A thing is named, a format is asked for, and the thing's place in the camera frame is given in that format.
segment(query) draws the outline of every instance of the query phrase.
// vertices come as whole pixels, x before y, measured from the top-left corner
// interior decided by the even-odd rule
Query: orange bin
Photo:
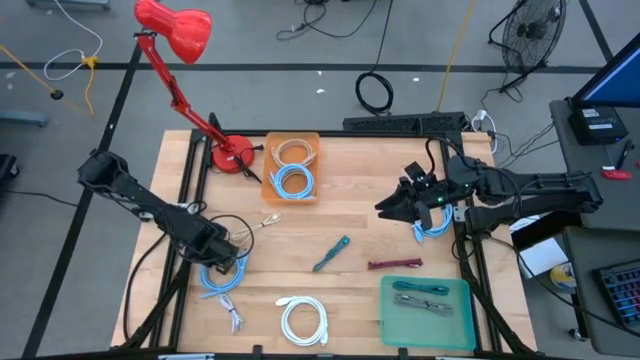
[[[271,185],[270,175],[274,175],[280,170],[278,165],[273,161],[271,156],[271,150],[277,148],[283,142],[291,139],[301,139],[309,143],[313,152],[316,153],[315,159],[307,167],[315,181],[315,188],[313,189],[313,199],[295,199],[286,200],[278,196],[276,190]],[[262,178],[262,198],[265,202],[272,205],[307,205],[313,204],[318,201],[318,187],[320,181],[318,179],[318,157],[320,156],[320,135],[315,132],[271,132],[267,134],[267,142],[265,144],[265,157],[264,157],[264,174]],[[280,154],[280,159],[286,163],[300,163],[307,157],[307,149],[300,146],[292,146],[285,149]],[[283,189],[289,193],[295,193],[304,190],[307,186],[307,179],[303,175],[293,175],[282,185]]]

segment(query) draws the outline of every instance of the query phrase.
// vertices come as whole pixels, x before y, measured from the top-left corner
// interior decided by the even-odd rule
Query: concrete floor
[[[387,0],[380,1],[362,29],[349,39],[308,33],[294,41],[278,42],[277,31],[300,22],[302,8],[292,1],[167,0],[166,3],[174,9],[200,8],[213,15],[213,36],[198,64],[371,64],[377,54],[388,4]],[[500,52],[486,43],[487,34],[513,3],[512,0],[479,3],[456,64],[502,65]],[[348,32],[370,4],[366,0],[345,4],[331,1],[321,26],[336,33]],[[640,30],[636,16],[640,3],[636,0],[590,0],[589,4],[614,53]],[[396,1],[381,63],[446,64],[467,5],[468,1]],[[115,68],[121,69],[97,72],[92,91],[96,110],[93,119],[51,101],[24,71],[6,69],[8,63],[0,63],[0,109],[42,111],[51,117],[51,124],[42,129],[0,124],[0,153],[16,155],[22,169],[11,185],[13,189],[79,200],[82,189],[75,182],[76,169],[102,138],[122,83],[125,63],[134,49],[132,33],[140,29],[131,7],[131,1],[113,0],[110,12],[70,10],[78,21],[104,38],[101,61],[114,63]],[[48,10],[30,8],[22,0],[0,2],[0,34],[3,34],[0,42],[24,61],[34,62],[38,73],[41,73],[38,66],[64,49],[79,47],[91,53],[96,47],[90,34],[70,23],[57,9]],[[179,62],[164,40],[158,44],[167,62]],[[75,58],[65,60],[73,62]],[[604,64],[605,58],[580,1],[572,0],[564,33],[549,65]],[[193,108],[203,114],[214,110],[226,128],[340,129],[344,117],[367,115],[353,93],[353,83],[360,72],[323,71],[319,75],[310,70],[248,69],[177,71],[175,75]],[[382,74],[394,86],[394,114],[435,109],[442,72]],[[87,71],[79,71],[56,86],[64,89],[68,99],[84,106],[82,93],[88,75]],[[551,100],[574,94],[590,76],[534,74],[520,87],[525,97],[522,103],[494,93],[486,104],[498,131],[508,134],[514,144],[520,144],[550,123]],[[443,110],[463,110],[473,116],[480,108],[479,100],[485,90],[498,86],[502,77],[499,72],[486,71],[452,74]],[[384,94],[370,85],[364,86],[365,97],[382,102]],[[132,174],[145,185],[151,181],[162,133],[190,128],[189,123],[169,109],[168,101],[169,95],[154,72],[137,71],[110,147],[128,160]],[[551,132],[539,143],[554,139]],[[505,151],[495,155],[497,161],[505,157]],[[564,163],[558,146],[554,145],[516,162],[511,169],[563,171]],[[22,354],[74,211],[43,198],[3,196],[0,358],[11,358]],[[138,221],[114,204],[101,199],[91,202],[39,355],[108,348],[138,228]],[[595,353],[589,343],[575,342],[566,335],[565,331],[575,326],[570,308],[535,283],[525,282],[525,290],[541,351],[572,358],[608,358]]]

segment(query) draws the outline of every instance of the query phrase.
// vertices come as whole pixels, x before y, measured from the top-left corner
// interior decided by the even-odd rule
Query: teal tray
[[[399,291],[392,284],[407,281],[418,285],[444,285],[450,289],[446,296],[421,291]],[[396,293],[447,303],[453,315],[444,317],[419,308],[398,306]],[[380,334],[388,346],[428,347],[473,351],[476,337],[471,313],[469,284],[460,279],[437,279],[386,275],[380,280]]]

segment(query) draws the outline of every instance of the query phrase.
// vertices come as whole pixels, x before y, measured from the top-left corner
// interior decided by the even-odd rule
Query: red desk lamp
[[[237,173],[243,170],[243,165],[251,165],[254,152],[249,139],[239,135],[226,136],[193,112],[175,77],[156,50],[155,36],[161,34],[167,38],[169,46],[182,61],[193,64],[207,46],[213,22],[211,16],[201,10],[172,11],[155,0],[138,0],[134,13],[138,22],[151,30],[136,34],[136,38],[154,70],[169,89],[173,97],[171,107],[216,141],[213,163],[226,173]]]

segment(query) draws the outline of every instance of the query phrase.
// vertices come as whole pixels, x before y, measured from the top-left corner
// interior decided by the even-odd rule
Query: black fan
[[[565,0],[518,0],[513,10],[491,29],[489,44],[502,48],[507,71],[520,74],[503,85],[500,92],[546,66],[562,33],[566,9]],[[496,42],[493,32],[505,21],[502,43]]]

